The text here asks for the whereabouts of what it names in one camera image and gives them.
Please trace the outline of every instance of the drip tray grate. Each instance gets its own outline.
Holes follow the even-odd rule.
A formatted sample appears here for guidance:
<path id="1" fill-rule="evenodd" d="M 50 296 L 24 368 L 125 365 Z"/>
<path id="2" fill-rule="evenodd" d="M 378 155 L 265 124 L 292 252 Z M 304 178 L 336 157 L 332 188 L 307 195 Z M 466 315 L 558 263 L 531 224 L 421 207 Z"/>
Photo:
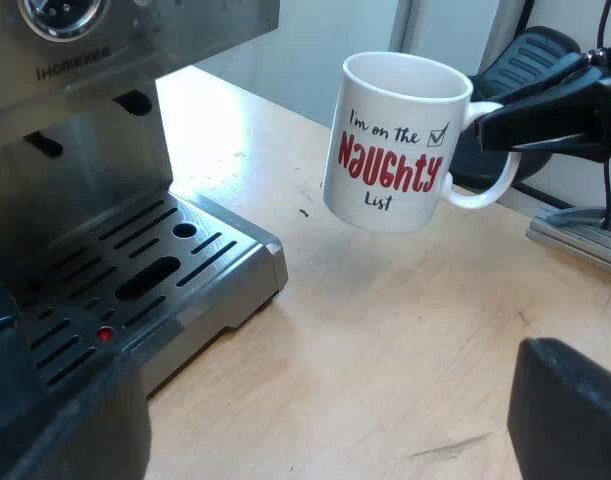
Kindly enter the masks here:
<path id="1" fill-rule="evenodd" d="M 82 374 L 94 355 L 106 349 L 134 350 L 165 322 L 175 325 L 161 330 L 177 335 L 187 327 L 178 322 L 187 305 L 194 305 L 190 311 L 197 312 L 196 322 L 204 321 L 201 317 L 209 310 L 205 304 L 214 309 L 219 302 L 231 301 L 235 292 L 209 301 L 202 298 L 223 276 L 236 275 L 241 262 L 264 258 L 267 263 L 272 256 L 264 247 L 194 204 L 160 192 L 15 268 L 6 281 L 23 311 L 21 328 L 41 378 L 57 388 L 77 372 Z M 273 260 L 270 263 L 273 272 Z M 264 275 L 258 265 L 243 270 Z M 248 283 L 262 280 L 250 278 Z M 278 291 L 275 278 L 269 283 L 274 285 L 249 299 L 253 306 L 242 307 L 245 318 Z M 245 282 L 237 277 L 234 284 L 243 288 Z M 204 334 L 194 331 L 196 343 L 178 353 L 174 365 L 167 359 L 164 371 L 159 368 L 146 388 L 162 382 L 223 327 L 245 319 L 221 317 L 207 322 Z M 174 335 L 161 340 L 157 349 L 164 349 Z"/>

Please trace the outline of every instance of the stainless steel drip tray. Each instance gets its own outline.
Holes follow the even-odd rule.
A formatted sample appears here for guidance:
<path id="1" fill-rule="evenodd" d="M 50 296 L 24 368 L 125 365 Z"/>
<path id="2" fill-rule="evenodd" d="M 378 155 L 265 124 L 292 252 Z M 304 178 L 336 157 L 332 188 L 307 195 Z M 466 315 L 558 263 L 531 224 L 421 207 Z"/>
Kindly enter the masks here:
<path id="1" fill-rule="evenodd" d="M 193 197 L 156 193 L 5 278 L 48 387 L 118 349 L 134 354 L 151 392 L 284 286 L 275 237 Z"/>

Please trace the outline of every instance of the mug handle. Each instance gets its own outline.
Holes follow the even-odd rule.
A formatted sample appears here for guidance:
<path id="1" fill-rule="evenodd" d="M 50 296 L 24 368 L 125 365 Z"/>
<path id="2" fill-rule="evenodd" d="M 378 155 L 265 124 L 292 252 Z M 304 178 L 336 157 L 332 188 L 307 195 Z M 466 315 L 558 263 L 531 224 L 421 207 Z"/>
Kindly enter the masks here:
<path id="1" fill-rule="evenodd" d="M 498 110 L 502 106 L 503 105 L 500 103 L 495 102 L 470 103 L 465 112 L 463 130 L 469 128 L 469 126 L 478 118 L 482 117 L 483 115 L 487 115 L 494 110 Z M 496 183 L 492 185 L 489 190 L 486 190 L 478 195 L 463 195 L 461 193 L 456 193 L 452 188 L 454 184 L 454 177 L 452 177 L 451 173 L 447 172 L 447 175 L 445 175 L 445 179 L 443 180 L 441 195 L 445 200 L 452 205 L 456 205 L 457 207 L 467 208 L 470 210 L 487 207 L 501 198 L 501 196 L 503 196 L 503 194 L 512 186 L 512 182 L 514 181 L 514 177 L 516 177 L 516 172 L 518 171 L 520 160 L 520 153 L 510 152 L 507 157 L 507 162 L 505 163 L 505 168 L 503 169 L 501 176 L 498 177 L 498 180 L 496 180 Z"/>

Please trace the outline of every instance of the slot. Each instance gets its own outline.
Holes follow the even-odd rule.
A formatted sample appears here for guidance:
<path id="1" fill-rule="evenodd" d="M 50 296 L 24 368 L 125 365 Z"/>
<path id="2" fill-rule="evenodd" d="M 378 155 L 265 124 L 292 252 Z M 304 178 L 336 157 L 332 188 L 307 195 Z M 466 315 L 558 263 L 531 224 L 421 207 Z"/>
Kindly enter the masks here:
<path id="1" fill-rule="evenodd" d="M 203 250 L 206 246 L 208 246 L 214 240 L 219 238 L 221 235 L 222 235 L 222 233 L 219 232 L 219 233 L 215 233 L 214 235 L 209 237 L 207 240 L 205 240 L 203 243 L 201 243 L 198 247 L 196 247 L 194 250 L 192 250 L 192 255 L 196 255 L 198 252 Z"/>
<path id="2" fill-rule="evenodd" d="M 114 265 L 111 268 L 108 268 L 107 270 L 105 270 L 100 275 L 95 276 L 89 282 L 83 284 L 81 287 L 79 287 L 76 290 L 74 290 L 72 293 L 69 294 L 68 298 L 73 299 L 73 298 L 78 297 L 80 294 L 86 292 L 90 288 L 92 288 L 92 287 L 98 285 L 99 283 L 101 283 L 103 280 L 105 280 L 107 277 L 109 277 L 116 270 L 118 270 L 118 267 L 116 265 Z"/>
<path id="3" fill-rule="evenodd" d="M 76 277 L 78 277 L 81 273 L 86 272 L 87 270 L 91 269 L 94 265 L 100 263 L 100 261 L 101 261 L 101 257 L 96 257 L 96 258 L 93 258 L 92 260 L 90 260 L 89 262 L 84 263 L 80 268 L 74 270 L 69 275 L 63 277 L 62 280 L 61 280 L 61 283 L 64 285 L 66 283 L 71 282 Z"/>
<path id="4" fill-rule="evenodd" d="M 132 253 L 130 253 L 129 254 L 129 258 L 136 258 L 136 257 L 138 257 L 141 253 L 145 252 L 146 250 L 149 250 L 154 245 L 156 245 L 159 241 L 160 241 L 159 238 L 154 238 L 154 239 L 150 240 L 149 242 L 147 242 L 142 247 L 139 247 L 136 250 L 134 250 Z"/>
<path id="5" fill-rule="evenodd" d="M 161 205 L 163 205 L 163 200 L 159 200 L 158 202 L 154 202 L 152 205 L 150 205 L 149 207 L 147 207 L 144 210 L 141 210 L 140 212 L 138 212 L 135 215 L 132 215 L 131 217 L 129 217 L 127 220 L 125 220 L 124 222 L 119 223 L 118 225 L 116 225 L 114 228 L 112 228 L 111 230 L 108 230 L 107 232 L 105 232 L 104 234 L 102 234 L 100 237 L 98 237 L 99 240 L 107 240 L 109 237 L 111 237 L 112 235 L 114 235 L 115 233 L 120 232 L 121 230 L 123 230 L 125 227 L 127 227 L 128 225 L 134 223 L 136 220 L 143 218 L 145 215 L 147 215 L 148 213 L 152 212 L 153 210 L 156 210 L 158 207 L 160 207 Z"/>
<path id="6" fill-rule="evenodd" d="M 167 217 L 172 216 L 173 214 L 175 214 L 178 211 L 178 208 L 174 207 L 169 209 L 168 211 L 166 211 L 165 213 L 163 213 L 162 215 L 156 217 L 154 220 L 152 220 L 151 222 L 149 222 L 147 225 L 145 225 L 142 228 L 139 228 L 138 230 L 136 230 L 134 233 L 132 233 L 131 235 L 125 237 L 123 240 L 121 240 L 120 242 L 118 242 L 116 245 L 114 245 L 114 249 L 118 250 L 119 248 L 123 248 L 125 245 L 127 245 L 128 243 L 130 243 L 132 240 L 140 237 L 143 233 L 145 233 L 147 230 L 149 230 L 152 227 L 155 227 L 156 225 L 158 225 L 159 223 L 161 223 L 163 220 L 165 220 Z"/>
<path id="7" fill-rule="evenodd" d="M 118 287 L 116 289 L 116 298 L 123 302 L 134 302 L 159 285 L 179 268 L 181 268 L 181 261 L 178 258 L 159 258 Z"/>
<path id="8" fill-rule="evenodd" d="M 51 317 L 54 314 L 54 308 L 53 307 L 49 307 L 47 310 L 45 310 L 43 313 L 41 313 L 38 316 L 39 320 L 45 320 L 48 317 Z"/>
<path id="9" fill-rule="evenodd" d="M 533 60 L 536 63 L 541 64 L 545 68 L 550 68 L 552 65 L 554 65 L 554 62 L 550 62 L 545 57 L 541 57 L 539 54 L 534 53 L 531 50 L 527 50 L 526 48 L 519 48 L 518 53 L 520 53 L 524 57 L 529 58 L 530 60 Z"/>
<path id="10" fill-rule="evenodd" d="M 80 357 L 70 363 L 67 367 L 62 369 L 56 375 L 52 376 L 48 381 L 47 385 L 49 387 L 53 387 L 58 382 L 60 382 L 67 375 L 72 373 L 75 369 L 80 367 L 83 363 L 85 363 L 89 358 L 96 353 L 96 349 L 94 347 L 89 348 L 85 353 L 83 353 Z"/>
<path id="11" fill-rule="evenodd" d="M 98 298 L 92 298 L 89 302 L 87 302 L 87 304 L 83 307 L 83 310 L 85 311 L 89 311 L 92 308 L 94 308 L 96 305 L 98 305 L 98 303 L 100 302 L 100 300 Z"/>
<path id="12" fill-rule="evenodd" d="M 38 362 L 36 364 L 36 367 L 39 370 L 42 368 L 45 368 L 47 365 L 52 363 L 56 358 L 60 357 L 63 353 L 65 353 L 67 350 L 69 350 L 74 345 L 76 345 L 79 340 L 80 340 L 80 337 L 78 335 L 70 338 L 67 342 L 65 342 L 63 345 L 58 347 L 56 350 L 54 350 L 52 353 L 50 353 L 45 358 L 43 358 L 40 362 Z"/>
<path id="13" fill-rule="evenodd" d="M 136 322 L 141 320 L 145 315 L 147 315 L 149 312 L 151 312 L 156 307 L 158 307 L 161 303 L 163 303 L 166 300 L 166 298 L 167 297 L 165 297 L 165 296 L 158 297 L 156 300 L 154 300 L 152 303 L 150 303 L 147 307 L 145 307 L 143 310 L 141 310 L 136 315 L 134 315 L 132 318 L 130 318 L 127 322 L 125 322 L 125 325 L 123 325 L 123 326 L 125 328 L 129 328 L 129 327 L 134 326 L 134 324 Z"/>
<path id="14" fill-rule="evenodd" d="M 34 340 L 32 342 L 32 344 L 30 345 L 30 348 L 32 350 L 37 349 L 42 344 L 44 344 L 47 340 L 49 340 L 54 335 L 56 335 L 58 332 L 60 332 L 60 331 L 64 330 L 65 328 L 67 328 L 69 326 L 69 324 L 70 324 L 70 321 L 69 321 L 68 318 L 66 318 L 61 323 L 59 323 L 58 325 L 50 328 L 47 332 L 45 332 L 43 335 L 41 335 L 36 340 Z"/>
<path id="15" fill-rule="evenodd" d="M 519 60 L 518 58 L 510 59 L 509 64 L 513 65 L 516 68 L 520 68 L 521 70 L 535 77 L 537 77 L 541 73 L 540 70 L 538 70 L 537 68 L 532 67 L 531 65 Z"/>
<path id="16" fill-rule="evenodd" d="M 527 83 L 527 79 L 525 77 L 521 77 L 516 72 L 512 72 L 511 70 L 507 70 L 505 68 L 502 68 L 498 72 L 498 74 L 504 76 L 505 78 L 509 78 L 510 80 L 515 81 L 519 85 L 523 85 L 523 84 Z"/>
<path id="17" fill-rule="evenodd" d="M 101 321 L 102 322 L 106 322 L 107 320 L 109 320 L 110 318 L 112 318 L 114 316 L 116 312 L 114 310 L 108 310 L 106 311 L 103 316 L 101 317 Z"/>
<path id="18" fill-rule="evenodd" d="M 71 262 L 72 260 L 74 260 L 75 258 L 80 257 L 82 254 L 84 254 L 87 251 L 87 248 L 82 247 L 79 248 L 78 250 L 76 250 L 74 253 L 69 254 L 68 256 L 66 256 L 65 258 L 63 258 L 60 262 L 55 263 L 54 265 L 52 265 L 51 267 L 49 267 L 47 269 L 48 273 L 54 273 L 58 270 L 60 270 L 61 268 L 63 268 L 65 265 L 67 265 L 69 262 Z"/>
<path id="19" fill-rule="evenodd" d="M 535 38 L 528 38 L 527 39 L 527 43 L 529 43 L 530 45 L 532 45 L 532 46 L 534 46 L 536 48 L 540 48 L 544 52 L 549 53 L 552 57 L 561 58 L 561 54 L 560 53 L 558 53 L 553 48 L 550 48 L 550 46 L 547 45 L 546 43 L 543 43 L 543 42 L 541 42 L 539 40 L 536 40 Z"/>
<path id="20" fill-rule="evenodd" d="M 225 255 L 230 249 L 234 248 L 235 245 L 236 245 L 236 242 L 229 242 L 227 245 L 221 248 L 214 256 L 210 257 L 208 260 L 205 260 L 197 269 L 189 273 L 185 278 L 183 278 L 180 282 L 178 282 L 176 286 L 184 287 L 185 285 L 187 285 L 187 283 L 190 282 L 194 277 L 196 277 L 196 275 L 201 273 L 203 270 L 209 267 L 212 263 L 214 263 L 216 260 L 218 260 L 223 255 Z"/>

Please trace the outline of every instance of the espresso machine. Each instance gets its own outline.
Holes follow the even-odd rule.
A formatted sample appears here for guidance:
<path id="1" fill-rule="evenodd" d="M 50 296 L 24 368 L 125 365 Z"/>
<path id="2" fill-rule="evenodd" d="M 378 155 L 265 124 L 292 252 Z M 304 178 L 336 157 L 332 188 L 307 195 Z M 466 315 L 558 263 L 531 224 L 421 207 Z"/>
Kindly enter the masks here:
<path id="1" fill-rule="evenodd" d="M 154 391 L 283 288 L 276 237 L 178 194 L 155 87 L 278 18 L 279 0 L 0 0 L 0 434 L 109 354 Z"/>

